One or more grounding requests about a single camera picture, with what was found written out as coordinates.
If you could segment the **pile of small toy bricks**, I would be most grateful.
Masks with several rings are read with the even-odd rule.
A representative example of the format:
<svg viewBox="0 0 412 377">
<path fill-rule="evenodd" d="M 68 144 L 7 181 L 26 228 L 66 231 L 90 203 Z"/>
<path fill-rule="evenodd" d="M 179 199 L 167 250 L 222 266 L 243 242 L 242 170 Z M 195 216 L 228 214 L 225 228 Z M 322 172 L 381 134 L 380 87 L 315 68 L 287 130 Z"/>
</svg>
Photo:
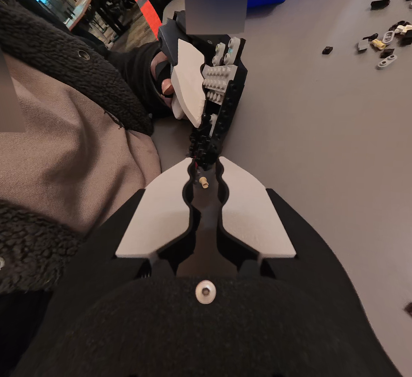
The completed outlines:
<svg viewBox="0 0 412 377">
<path fill-rule="evenodd" d="M 403 48 L 411 48 L 412 45 L 412 24 L 407 20 L 400 20 L 393 24 L 383 34 L 374 33 L 363 37 L 356 44 L 358 54 L 363 54 L 367 50 L 374 50 L 378 53 L 377 70 L 383 70 L 392 65 L 397 59 L 397 51 Z"/>
</svg>

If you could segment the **person's beige sweatshirt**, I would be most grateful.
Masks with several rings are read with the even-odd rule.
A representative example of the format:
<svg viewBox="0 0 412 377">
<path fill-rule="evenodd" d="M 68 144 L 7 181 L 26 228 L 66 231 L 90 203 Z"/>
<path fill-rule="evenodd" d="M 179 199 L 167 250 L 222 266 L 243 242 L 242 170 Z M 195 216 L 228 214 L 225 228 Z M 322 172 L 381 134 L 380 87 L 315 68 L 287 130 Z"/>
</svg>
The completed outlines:
<svg viewBox="0 0 412 377">
<path fill-rule="evenodd" d="M 120 128 L 73 87 L 5 61 L 25 132 L 1 132 L 1 201 L 86 233 L 160 175 L 150 136 Z"/>
</svg>

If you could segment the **person's left hand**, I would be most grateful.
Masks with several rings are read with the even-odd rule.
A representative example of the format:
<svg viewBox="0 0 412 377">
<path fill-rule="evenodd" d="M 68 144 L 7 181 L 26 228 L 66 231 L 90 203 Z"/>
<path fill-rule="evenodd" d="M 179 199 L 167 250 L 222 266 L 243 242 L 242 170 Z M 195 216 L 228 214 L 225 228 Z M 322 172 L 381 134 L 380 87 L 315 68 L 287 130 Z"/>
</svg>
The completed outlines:
<svg viewBox="0 0 412 377">
<path fill-rule="evenodd" d="M 152 59 L 151 65 L 150 65 L 150 71 L 153 80 L 155 81 L 156 84 L 158 84 L 158 79 L 156 76 L 156 68 L 159 64 L 163 62 L 168 62 L 167 56 L 163 52 L 158 52 L 154 58 Z M 174 95 L 174 88 L 171 82 L 170 77 L 165 77 L 161 84 L 160 84 L 160 89 L 161 91 L 158 91 L 160 97 L 166 104 L 168 108 L 171 109 L 171 103 Z"/>
</svg>

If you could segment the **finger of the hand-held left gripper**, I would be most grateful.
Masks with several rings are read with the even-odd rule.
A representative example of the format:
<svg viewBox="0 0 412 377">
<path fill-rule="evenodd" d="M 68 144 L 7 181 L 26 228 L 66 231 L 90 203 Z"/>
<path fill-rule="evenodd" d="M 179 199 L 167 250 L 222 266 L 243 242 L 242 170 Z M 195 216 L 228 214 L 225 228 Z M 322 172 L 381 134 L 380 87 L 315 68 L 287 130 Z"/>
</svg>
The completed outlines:
<svg viewBox="0 0 412 377">
<path fill-rule="evenodd" d="M 204 61 L 204 55 L 192 44 L 178 40 L 178 64 L 171 74 L 174 88 L 171 107 L 176 119 L 186 117 L 195 128 L 201 125 L 206 102 L 201 73 Z"/>
</svg>

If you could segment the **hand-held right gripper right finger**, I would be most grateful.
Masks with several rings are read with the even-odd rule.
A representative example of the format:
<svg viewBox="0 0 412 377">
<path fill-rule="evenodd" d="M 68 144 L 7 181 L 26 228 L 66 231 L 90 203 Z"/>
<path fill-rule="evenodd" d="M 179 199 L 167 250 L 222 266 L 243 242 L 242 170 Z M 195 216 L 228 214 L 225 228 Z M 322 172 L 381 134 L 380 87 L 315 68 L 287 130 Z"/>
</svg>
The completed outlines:
<svg viewBox="0 0 412 377">
<path fill-rule="evenodd" d="M 292 259 L 296 250 L 265 186 L 225 157 L 216 161 L 219 253 L 239 271 L 245 261 Z"/>
</svg>

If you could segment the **toy brick car chassis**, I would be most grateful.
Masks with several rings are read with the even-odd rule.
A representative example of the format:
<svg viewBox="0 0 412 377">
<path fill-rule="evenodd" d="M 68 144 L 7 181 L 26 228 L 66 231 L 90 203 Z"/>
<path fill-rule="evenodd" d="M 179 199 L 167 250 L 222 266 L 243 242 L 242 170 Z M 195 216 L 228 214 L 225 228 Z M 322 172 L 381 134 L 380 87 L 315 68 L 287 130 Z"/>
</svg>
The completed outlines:
<svg viewBox="0 0 412 377">
<path fill-rule="evenodd" d="M 233 122 L 248 73 L 241 61 L 245 43 L 236 36 L 218 43 L 211 62 L 200 68 L 199 102 L 189 110 L 193 116 L 189 155 L 198 172 L 214 167 Z"/>
</svg>

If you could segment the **person's black fleece jacket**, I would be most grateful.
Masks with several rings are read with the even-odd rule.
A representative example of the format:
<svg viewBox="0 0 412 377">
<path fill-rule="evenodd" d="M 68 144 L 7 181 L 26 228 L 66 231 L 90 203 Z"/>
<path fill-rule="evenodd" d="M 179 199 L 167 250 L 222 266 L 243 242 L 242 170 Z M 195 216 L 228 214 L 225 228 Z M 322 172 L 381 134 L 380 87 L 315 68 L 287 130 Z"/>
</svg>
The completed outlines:
<svg viewBox="0 0 412 377">
<path fill-rule="evenodd" d="M 1 50 L 73 87 L 126 131 L 152 135 L 150 114 L 118 70 L 81 38 L 19 0 L 1 0 Z M 91 230 L 80 233 L 1 201 L 1 297 L 51 291 Z"/>
</svg>

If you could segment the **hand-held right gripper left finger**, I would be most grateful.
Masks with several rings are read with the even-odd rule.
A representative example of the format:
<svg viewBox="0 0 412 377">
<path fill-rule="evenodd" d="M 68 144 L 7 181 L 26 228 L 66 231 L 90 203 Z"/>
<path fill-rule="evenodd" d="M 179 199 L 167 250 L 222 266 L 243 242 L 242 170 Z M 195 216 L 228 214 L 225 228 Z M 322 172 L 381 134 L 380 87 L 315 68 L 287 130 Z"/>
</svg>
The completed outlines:
<svg viewBox="0 0 412 377">
<path fill-rule="evenodd" d="M 117 258 L 166 260 L 178 270 L 196 246 L 201 213 L 192 205 L 195 176 L 195 161 L 185 158 L 147 185 L 116 249 Z"/>
</svg>

